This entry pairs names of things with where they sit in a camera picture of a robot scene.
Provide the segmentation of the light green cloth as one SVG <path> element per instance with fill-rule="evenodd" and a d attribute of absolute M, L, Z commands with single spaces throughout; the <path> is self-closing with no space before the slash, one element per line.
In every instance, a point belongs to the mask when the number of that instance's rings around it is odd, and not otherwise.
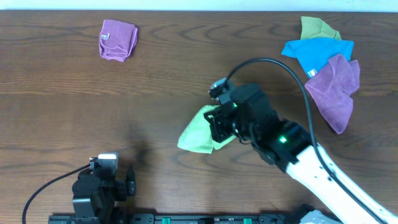
<path fill-rule="evenodd" d="M 177 147 L 186 151 L 211 154 L 230 143 L 236 137 L 231 136 L 221 143 L 213 140 L 209 122 L 204 114 L 216 109 L 218 106 L 206 105 L 202 107 L 190 121 L 178 139 Z"/>

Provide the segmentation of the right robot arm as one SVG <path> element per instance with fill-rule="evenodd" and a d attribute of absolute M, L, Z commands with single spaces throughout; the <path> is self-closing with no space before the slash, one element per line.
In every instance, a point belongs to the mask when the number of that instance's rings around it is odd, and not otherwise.
<path fill-rule="evenodd" d="M 301 125 L 280 119 L 257 84 L 235 87 L 221 80 L 210 96 L 219 107 L 205 113 L 211 137 L 221 143 L 231 136 L 247 141 L 270 165 L 313 192 L 342 223 L 397 223 L 356 185 Z"/>

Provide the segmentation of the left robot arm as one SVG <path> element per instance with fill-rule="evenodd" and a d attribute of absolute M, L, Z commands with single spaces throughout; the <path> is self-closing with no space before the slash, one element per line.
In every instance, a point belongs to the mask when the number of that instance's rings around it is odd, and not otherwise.
<path fill-rule="evenodd" d="M 129 215 L 116 202 L 125 202 L 136 194 L 136 176 L 129 166 L 124 180 L 116 180 L 115 165 L 92 164 L 73 184 L 75 223 L 129 223 Z"/>

